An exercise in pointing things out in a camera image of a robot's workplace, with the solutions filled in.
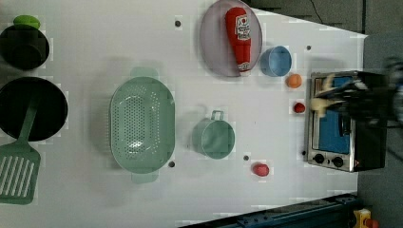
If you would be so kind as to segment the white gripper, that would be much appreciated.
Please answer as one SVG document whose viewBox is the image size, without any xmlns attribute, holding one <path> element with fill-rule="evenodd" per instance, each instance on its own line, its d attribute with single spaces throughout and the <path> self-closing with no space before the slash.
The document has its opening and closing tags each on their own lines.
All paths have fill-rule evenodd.
<svg viewBox="0 0 403 228">
<path fill-rule="evenodd" d="M 394 122 L 402 126 L 402 61 L 388 60 L 385 72 L 380 75 L 381 85 L 361 89 L 359 80 L 350 80 L 341 86 L 323 88 L 315 97 L 320 99 L 346 99 L 330 101 L 327 110 L 346 111 L 358 122 L 376 124 Z"/>
</svg>

